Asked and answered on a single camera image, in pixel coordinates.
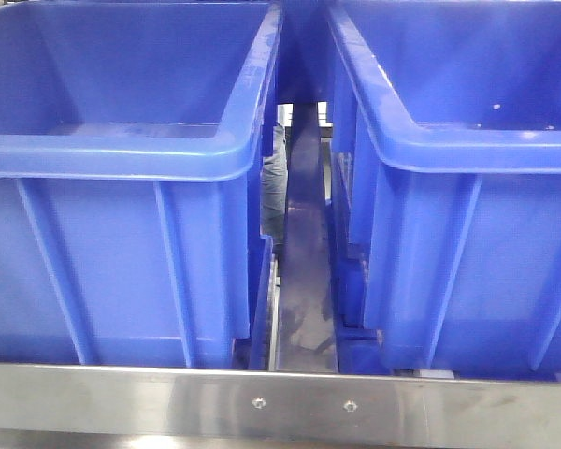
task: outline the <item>bin rib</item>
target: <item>bin rib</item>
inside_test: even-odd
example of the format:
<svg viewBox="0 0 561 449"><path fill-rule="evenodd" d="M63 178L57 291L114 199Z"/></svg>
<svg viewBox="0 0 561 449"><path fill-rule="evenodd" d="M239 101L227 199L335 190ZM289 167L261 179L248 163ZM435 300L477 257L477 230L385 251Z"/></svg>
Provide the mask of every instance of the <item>bin rib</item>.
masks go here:
<svg viewBox="0 0 561 449"><path fill-rule="evenodd" d="M554 264L552 274L543 289L536 323L538 330L536 338L529 350L530 368L537 370L546 356L546 353L553 340L554 333L561 323L561 246L559 257Z"/></svg>
<svg viewBox="0 0 561 449"><path fill-rule="evenodd" d="M36 180L19 179L17 189L37 246L50 277L54 294L66 321L66 328L73 341L81 365L97 365L99 357L92 342L92 332L87 312L81 303L80 291L73 281L72 270L66 263L64 248L59 243L59 232L43 205Z"/></svg>
<svg viewBox="0 0 561 449"><path fill-rule="evenodd" d="M448 234L452 237L450 239L447 238L445 250L442 252L444 265L441 272L447 276L445 276L443 282L439 283L437 292L434 295L435 301L432 304L428 337L424 348L424 362L427 368L432 368L432 362L439 344L440 332L449 309L457 271L464 248L466 247L466 241L468 241L469 228L472 224L481 188L482 175L466 175L458 186L459 195L455 198L454 214L451 217L451 232Z"/></svg>
<svg viewBox="0 0 561 449"><path fill-rule="evenodd" d="M175 300L175 310L177 312L177 322L179 323L180 344L183 350L183 358L185 367L195 367L195 348L192 344L191 329L191 311L188 309L190 301L188 300L187 286L185 281L185 271L182 266L182 258L180 256L180 239L179 230L176 227L175 213L173 211L173 202L166 186L157 181L153 184L153 190L156 195L156 203L158 207L158 217L162 236L166 251L166 264L168 266L168 278L170 279L170 287Z"/></svg>

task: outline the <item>screw head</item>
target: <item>screw head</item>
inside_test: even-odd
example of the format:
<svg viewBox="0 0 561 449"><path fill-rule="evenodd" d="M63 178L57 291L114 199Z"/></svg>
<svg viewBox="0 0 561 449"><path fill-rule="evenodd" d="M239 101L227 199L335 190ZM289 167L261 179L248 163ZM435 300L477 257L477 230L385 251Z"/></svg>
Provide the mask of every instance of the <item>screw head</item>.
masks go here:
<svg viewBox="0 0 561 449"><path fill-rule="evenodd" d="M346 412L353 413L357 410L357 404L353 400L348 400L343 404L343 409L345 409Z"/></svg>
<svg viewBox="0 0 561 449"><path fill-rule="evenodd" d="M260 397L253 398L252 405L256 409L262 410L266 406L266 400L264 398L260 398Z"/></svg>

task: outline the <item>bin rim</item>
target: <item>bin rim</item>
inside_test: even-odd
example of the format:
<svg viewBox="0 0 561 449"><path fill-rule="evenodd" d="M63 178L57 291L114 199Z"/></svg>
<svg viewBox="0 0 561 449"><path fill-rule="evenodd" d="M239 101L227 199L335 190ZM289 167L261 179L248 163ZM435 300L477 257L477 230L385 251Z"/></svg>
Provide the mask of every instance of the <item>bin rim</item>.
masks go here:
<svg viewBox="0 0 561 449"><path fill-rule="evenodd" d="M0 7L33 4L96 3L140 5L138 2L35 0ZM238 178L254 163L273 80L282 28L276 1L166 1L159 6L204 3L249 7L267 5L217 131L208 138L75 137L0 135L0 178L59 178L216 182Z"/></svg>
<svg viewBox="0 0 561 449"><path fill-rule="evenodd" d="M425 173L561 174L561 130L433 129L415 122L343 3L328 4L326 17L383 163Z"/></svg>

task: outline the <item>jeans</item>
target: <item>jeans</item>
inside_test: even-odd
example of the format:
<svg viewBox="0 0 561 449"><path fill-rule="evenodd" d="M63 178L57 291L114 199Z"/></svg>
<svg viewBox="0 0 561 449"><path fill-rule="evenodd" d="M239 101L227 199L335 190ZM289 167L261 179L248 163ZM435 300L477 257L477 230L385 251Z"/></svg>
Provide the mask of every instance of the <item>jeans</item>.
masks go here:
<svg viewBox="0 0 561 449"><path fill-rule="evenodd" d="M284 209L287 195L287 154L284 128L274 127L274 147L262 168L262 232L278 248L284 240Z"/></svg>

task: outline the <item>plastic bin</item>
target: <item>plastic bin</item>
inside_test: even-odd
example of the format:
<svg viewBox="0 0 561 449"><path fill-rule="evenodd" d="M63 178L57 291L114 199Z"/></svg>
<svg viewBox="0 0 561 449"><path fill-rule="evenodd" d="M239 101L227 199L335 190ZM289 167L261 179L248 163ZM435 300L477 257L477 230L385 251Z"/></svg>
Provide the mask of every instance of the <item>plastic bin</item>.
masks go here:
<svg viewBox="0 0 561 449"><path fill-rule="evenodd" d="M344 0L329 21L382 363L561 371L561 3Z"/></svg>
<svg viewBox="0 0 561 449"><path fill-rule="evenodd" d="M0 361L231 366L280 27L262 2L0 7Z"/></svg>

